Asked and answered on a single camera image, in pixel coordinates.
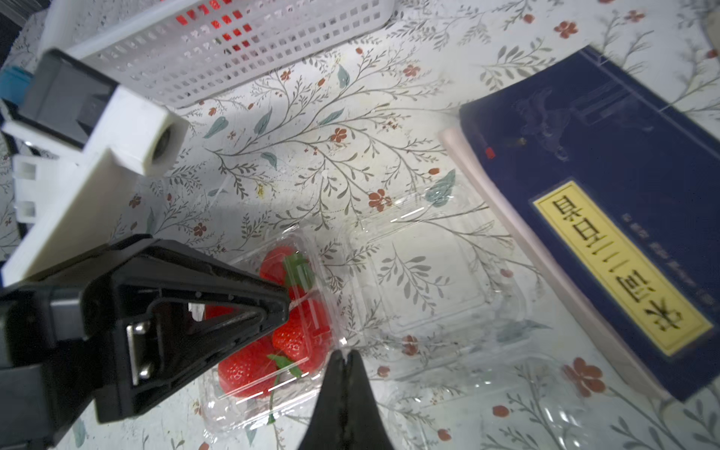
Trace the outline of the red strawberry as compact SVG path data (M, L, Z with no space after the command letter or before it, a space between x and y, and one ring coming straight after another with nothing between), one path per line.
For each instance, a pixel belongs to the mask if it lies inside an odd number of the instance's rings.
M333 347L333 332L324 302L309 298L290 313L272 335L272 344L303 372L318 371Z
M292 299L309 293L315 286L315 274L309 258L290 246L275 247L264 257L260 278L285 287Z
M278 370L270 337L263 337L219 363L219 386L238 399L262 399L270 395Z
M204 320L211 320L218 317L233 314L236 310L233 307L207 305L204 308Z

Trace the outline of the clear plastic clamshell container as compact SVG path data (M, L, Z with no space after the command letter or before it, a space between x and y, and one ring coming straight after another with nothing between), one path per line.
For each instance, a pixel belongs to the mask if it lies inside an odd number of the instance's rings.
M231 264L285 289L290 312L286 324L202 377L200 411L213 441L256 431L308 405L327 358L341 346L335 296L306 229L294 226L270 237Z

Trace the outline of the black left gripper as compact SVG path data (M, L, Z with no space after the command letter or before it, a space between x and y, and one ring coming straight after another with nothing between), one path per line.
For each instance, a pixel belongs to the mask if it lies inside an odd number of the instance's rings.
M105 247L93 272L1 290L1 446L47 449L95 403L106 424L148 413L285 324L281 286L172 240ZM204 320L204 308L235 312Z

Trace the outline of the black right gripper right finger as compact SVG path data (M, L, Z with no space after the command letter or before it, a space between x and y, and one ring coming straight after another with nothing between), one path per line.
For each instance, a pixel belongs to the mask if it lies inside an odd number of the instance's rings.
M356 350L347 357L347 448L393 449L362 356Z

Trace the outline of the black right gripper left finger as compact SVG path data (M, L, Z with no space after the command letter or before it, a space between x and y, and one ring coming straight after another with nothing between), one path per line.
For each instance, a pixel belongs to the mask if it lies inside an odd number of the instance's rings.
M349 375L349 364L343 352L332 352L300 450L346 448Z

